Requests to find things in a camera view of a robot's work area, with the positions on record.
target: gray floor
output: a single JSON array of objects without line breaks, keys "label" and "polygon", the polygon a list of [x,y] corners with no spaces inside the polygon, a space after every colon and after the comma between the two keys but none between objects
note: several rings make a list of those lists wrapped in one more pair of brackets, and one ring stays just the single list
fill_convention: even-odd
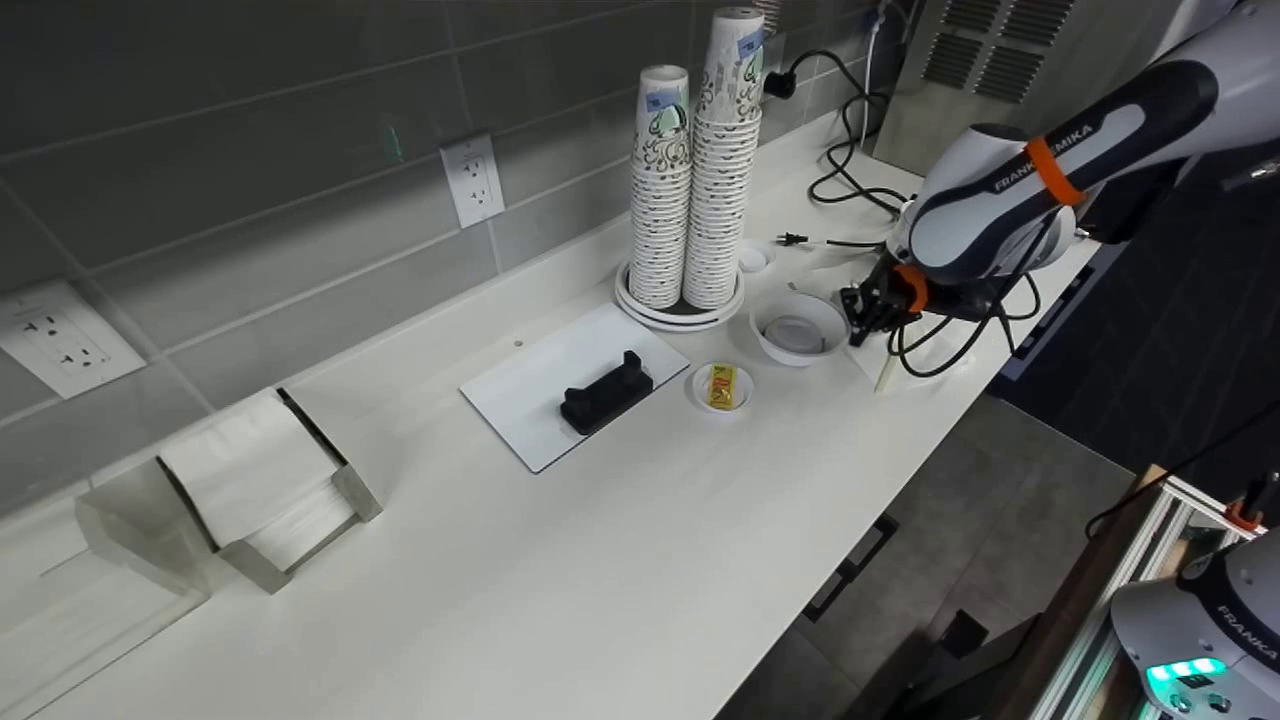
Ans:
[{"label": "gray floor", "polygon": [[981,399],[905,496],[878,562],[824,618],[795,618],[721,720],[878,720],[955,606],[991,634],[1049,605],[1083,520],[1131,472],[1038,417]]}]

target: electrical outlet cover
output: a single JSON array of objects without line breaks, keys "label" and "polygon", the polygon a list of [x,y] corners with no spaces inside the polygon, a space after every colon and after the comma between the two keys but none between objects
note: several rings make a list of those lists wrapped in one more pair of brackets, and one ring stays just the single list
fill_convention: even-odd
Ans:
[{"label": "electrical outlet cover", "polygon": [[493,140],[469,135],[462,142],[440,148],[451,208],[462,226],[472,226],[497,210],[505,210],[505,182],[497,177]]},{"label": "electrical outlet cover", "polygon": [[0,347],[65,399],[146,366],[71,282],[0,300]]}]

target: gray wall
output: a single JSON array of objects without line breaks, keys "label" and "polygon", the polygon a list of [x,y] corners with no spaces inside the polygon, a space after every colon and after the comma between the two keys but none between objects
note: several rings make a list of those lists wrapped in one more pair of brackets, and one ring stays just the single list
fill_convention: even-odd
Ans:
[{"label": "gray wall", "polygon": [[[767,0],[775,56],[871,0]],[[4,0],[0,297],[71,278],[149,366],[55,399],[0,351],[0,512],[628,208],[633,82],[700,0]],[[836,106],[805,70],[767,135]],[[457,226],[438,142],[497,135]]]}]

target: power outlet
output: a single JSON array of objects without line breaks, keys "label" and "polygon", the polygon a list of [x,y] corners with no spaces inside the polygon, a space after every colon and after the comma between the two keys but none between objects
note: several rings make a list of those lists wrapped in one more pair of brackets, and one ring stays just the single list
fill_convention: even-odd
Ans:
[{"label": "power outlet", "polygon": [[466,226],[505,210],[505,182],[497,181],[493,140],[469,135],[440,148],[457,221]]},{"label": "power outlet", "polygon": [[8,297],[0,347],[65,399],[146,366],[142,351],[71,282]]}]

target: orange strap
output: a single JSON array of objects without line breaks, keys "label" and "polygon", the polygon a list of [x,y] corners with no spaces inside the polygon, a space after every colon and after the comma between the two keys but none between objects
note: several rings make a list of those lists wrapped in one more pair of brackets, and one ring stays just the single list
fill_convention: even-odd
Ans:
[{"label": "orange strap", "polygon": [[1058,155],[1054,155],[1054,148],[1049,148],[1043,135],[1033,135],[1033,140],[1029,140],[1029,160],[1033,160],[1042,182],[1049,186],[1049,197],[1054,197],[1058,203],[1071,203],[1071,208],[1083,203],[1083,192],[1080,192],[1080,186],[1069,181],[1069,173],[1058,165]]},{"label": "orange strap", "polygon": [[914,315],[922,315],[929,309],[929,278],[918,262],[892,262],[892,272],[914,282]]}]

